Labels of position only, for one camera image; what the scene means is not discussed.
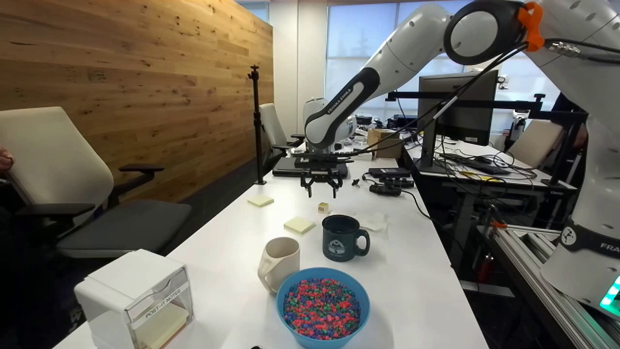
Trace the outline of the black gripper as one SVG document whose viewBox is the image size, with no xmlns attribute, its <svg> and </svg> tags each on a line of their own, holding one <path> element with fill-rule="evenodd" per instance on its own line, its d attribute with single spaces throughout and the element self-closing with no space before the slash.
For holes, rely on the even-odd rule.
<svg viewBox="0 0 620 349">
<path fill-rule="evenodd" d="M 331 189 L 331 197 L 337 199 L 337 193 L 347 179 L 349 164 L 349 156 L 327 152 L 304 152 L 292 158 L 292 166 L 300 175 L 300 187 L 306 191 L 308 199 L 312 199 L 314 183 L 327 183 Z"/>
</svg>

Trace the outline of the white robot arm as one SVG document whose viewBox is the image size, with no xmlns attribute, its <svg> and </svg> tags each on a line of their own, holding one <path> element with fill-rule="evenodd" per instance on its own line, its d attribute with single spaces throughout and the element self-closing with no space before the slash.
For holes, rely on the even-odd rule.
<svg viewBox="0 0 620 349">
<path fill-rule="evenodd" d="M 540 278 L 608 317 L 620 294 L 620 11 L 618 0 L 471 0 L 422 5 L 385 38 L 331 102 L 304 119 L 310 152 L 366 102 L 391 94 L 443 55 L 486 76 L 515 55 L 585 111 L 583 185 Z"/>
</svg>

